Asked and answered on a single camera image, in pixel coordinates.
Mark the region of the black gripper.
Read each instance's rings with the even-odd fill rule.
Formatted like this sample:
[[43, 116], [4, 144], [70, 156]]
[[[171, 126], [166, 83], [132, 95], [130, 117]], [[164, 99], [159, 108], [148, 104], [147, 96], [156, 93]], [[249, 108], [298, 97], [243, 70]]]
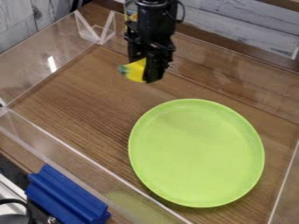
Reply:
[[128, 60], [146, 57], [143, 80], [159, 81], [172, 61], [176, 0], [135, 0], [138, 20], [126, 28]]

